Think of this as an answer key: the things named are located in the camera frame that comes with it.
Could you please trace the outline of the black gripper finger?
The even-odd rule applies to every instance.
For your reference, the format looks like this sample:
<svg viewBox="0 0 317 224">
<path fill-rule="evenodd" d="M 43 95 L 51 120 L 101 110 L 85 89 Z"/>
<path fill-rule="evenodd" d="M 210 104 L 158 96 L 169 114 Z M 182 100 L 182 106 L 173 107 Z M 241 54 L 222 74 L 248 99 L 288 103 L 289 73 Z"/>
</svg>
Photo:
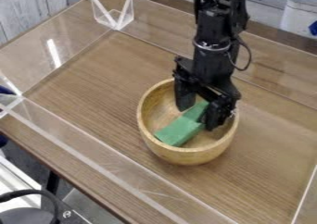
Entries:
<svg viewBox="0 0 317 224">
<path fill-rule="evenodd" d="M 209 103 L 205 114 L 205 124 L 209 131 L 225 124 L 225 120 L 232 116 L 233 109 L 233 102 L 226 97 L 220 97 Z"/>
<path fill-rule="evenodd" d="M 188 110 L 196 103 L 196 91 L 193 84 L 175 79 L 175 105 L 179 111 Z"/>
</svg>

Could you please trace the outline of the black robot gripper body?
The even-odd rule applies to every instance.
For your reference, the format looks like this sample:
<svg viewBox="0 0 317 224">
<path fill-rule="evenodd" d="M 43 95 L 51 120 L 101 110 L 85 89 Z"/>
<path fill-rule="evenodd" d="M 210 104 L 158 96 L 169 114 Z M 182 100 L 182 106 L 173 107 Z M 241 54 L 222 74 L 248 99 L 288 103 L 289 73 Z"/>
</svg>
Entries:
<svg viewBox="0 0 317 224">
<path fill-rule="evenodd" d="M 209 102 L 220 97 L 232 100 L 236 107 L 242 98 L 232 75 L 237 68 L 237 57 L 241 43 L 238 40 L 224 44 L 208 44 L 193 41 L 193 58 L 175 58 L 174 77 L 193 84 L 196 95 L 201 95 Z"/>
</svg>

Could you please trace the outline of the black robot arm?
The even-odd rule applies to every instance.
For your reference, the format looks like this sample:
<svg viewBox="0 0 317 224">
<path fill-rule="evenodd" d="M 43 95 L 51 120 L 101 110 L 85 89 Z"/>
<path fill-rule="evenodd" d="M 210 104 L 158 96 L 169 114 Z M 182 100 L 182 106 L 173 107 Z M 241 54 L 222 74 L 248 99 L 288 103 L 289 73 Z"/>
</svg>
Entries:
<svg viewBox="0 0 317 224">
<path fill-rule="evenodd" d="M 197 32 L 192 43 L 193 57 L 175 58 L 175 105 L 183 111 L 196 98 L 208 101 L 198 121 L 208 130 L 225 124 L 242 94 L 232 81 L 240 50 L 248 47 L 241 38 L 249 15 L 245 0 L 194 0 Z"/>
</svg>

